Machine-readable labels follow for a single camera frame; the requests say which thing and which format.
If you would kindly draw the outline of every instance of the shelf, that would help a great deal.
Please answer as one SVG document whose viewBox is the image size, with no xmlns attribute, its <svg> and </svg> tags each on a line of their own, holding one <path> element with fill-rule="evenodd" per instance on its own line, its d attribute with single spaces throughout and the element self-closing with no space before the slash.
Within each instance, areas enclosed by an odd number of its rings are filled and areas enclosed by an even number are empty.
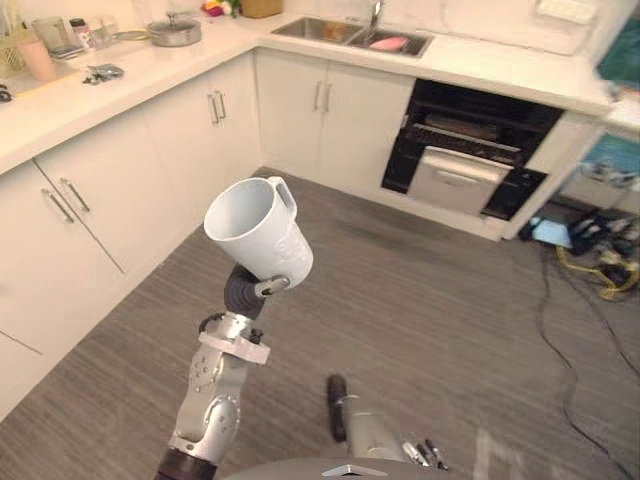
<svg viewBox="0 0 640 480">
<path fill-rule="evenodd" d="M 488 122 L 488 123 L 492 123 L 492 124 L 500 125 L 504 127 L 513 127 L 519 130 L 526 130 L 528 132 L 539 133 L 541 135 L 546 135 L 550 130 L 550 128 L 547 128 L 547 127 L 540 127 L 540 126 L 531 125 L 528 123 L 516 122 L 513 120 L 507 120 L 505 118 L 495 117 L 493 115 L 485 115 L 482 113 L 458 110 L 456 108 L 445 107 L 443 105 L 437 105 L 435 103 L 425 102 L 423 100 L 414 100 L 413 103 L 414 105 L 418 105 L 419 107 L 422 107 L 422 108 L 428 108 L 431 110 L 435 110 L 442 113 L 449 113 L 456 116 L 463 116 L 463 117 L 467 117 L 474 120 L 481 120 L 483 122 Z"/>
</svg>

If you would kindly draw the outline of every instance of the white mug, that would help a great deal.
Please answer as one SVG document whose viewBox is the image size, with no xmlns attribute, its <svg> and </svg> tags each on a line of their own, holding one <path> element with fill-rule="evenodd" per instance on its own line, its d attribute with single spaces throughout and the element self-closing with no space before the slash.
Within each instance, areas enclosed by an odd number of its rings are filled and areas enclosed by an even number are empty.
<svg viewBox="0 0 640 480">
<path fill-rule="evenodd" d="M 298 207 L 281 177 L 248 178 L 227 188 L 204 217 L 204 231 L 258 279 L 284 275 L 293 288 L 313 264 L 296 224 Z"/>
</svg>

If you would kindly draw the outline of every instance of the oven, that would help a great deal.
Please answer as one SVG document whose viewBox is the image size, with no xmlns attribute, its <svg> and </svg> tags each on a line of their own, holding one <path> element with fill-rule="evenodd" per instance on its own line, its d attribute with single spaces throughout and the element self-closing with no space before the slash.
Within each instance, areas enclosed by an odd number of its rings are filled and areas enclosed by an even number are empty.
<svg viewBox="0 0 640 480">
<path fill-rule="evenodd" d="M 382 187 L 443 208 L 508 220 L 544 180 L 544 173 L 526 165 L 562 113 L 417 80 Z"/>
</svg>

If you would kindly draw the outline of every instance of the faucet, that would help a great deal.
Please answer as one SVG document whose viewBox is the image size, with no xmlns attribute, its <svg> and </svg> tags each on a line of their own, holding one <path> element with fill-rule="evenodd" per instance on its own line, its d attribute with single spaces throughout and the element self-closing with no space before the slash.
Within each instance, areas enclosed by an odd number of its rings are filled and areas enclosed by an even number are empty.
<svg viewBox="0 0 640 480">
<path fill-rule="evenodd" d="M 380 15 L 382 14 L 382 7 L 384 7 L 384 0 L 376 0 L 371 9 L 371 21 L 369 22 L 369 31 L 372 32 L 378 28 L 380 22 Z"/>
</svg>

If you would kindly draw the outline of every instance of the stainless steel sink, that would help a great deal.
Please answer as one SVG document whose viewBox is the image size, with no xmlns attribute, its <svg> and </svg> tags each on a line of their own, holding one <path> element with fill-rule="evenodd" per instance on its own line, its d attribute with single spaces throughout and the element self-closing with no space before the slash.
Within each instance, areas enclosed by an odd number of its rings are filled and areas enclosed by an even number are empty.
<svg viewBox="0 0 640 480">
<path fill-rule="evenodd" d="M 351 39 L 362 28 L 362 25 L 304 17 L 271 33 L 341 44 Z"/>
<path fill-rule="evenodd" d="M 391 37 L 406 37 L 409 39 L 409 41 L 405 44 L 404 47 L 402 47 L 401 50 L 389 51 L 389 50 L 378 50 L 375 48 L 371 48 L 372 43 L 375 43 L 379 40 L 384 40 L 385 38 L 391 38 Z M 430 37 L 430 36 L 423 37 L 420 35 L 410 35 L 407 33 L 394 32 L 391 30 L 371 31 L 365 28 L 361 32 L 359 32 L 357 35 L 355 35 L 353 38 L 351 38 L 348 41 L 347 45 L 351 47 L 369 48 L 376 52 L 395 53 L 400 55 L 408 55 L 410 57 L 421 57 L 422 54 L 427 49 L 427 47 L 429 46 L 429 43 L 431 42 L 432 39 L 433 37 Z"/>
<path fill-rule="evenodd" d="M 409 57 L 421 57 L 429 43 L 431 36 L 411 35 L 391 30 L 370 30 L 362 25 L 353 23 L 333 22 L 319 18 L 303 17 L 283 27 L 277 28 L 271 33 L 286 35 L 289 37 L 305 38 L 323 42 L 348 45 L 350 47 L 368 48 L 376 52 L 406 55 Z M 378 40 L 390 37 L 407 37 L 409 41 L 398 51 L 378 50 L 371 48 L 371 44 Z"/>
</svg>

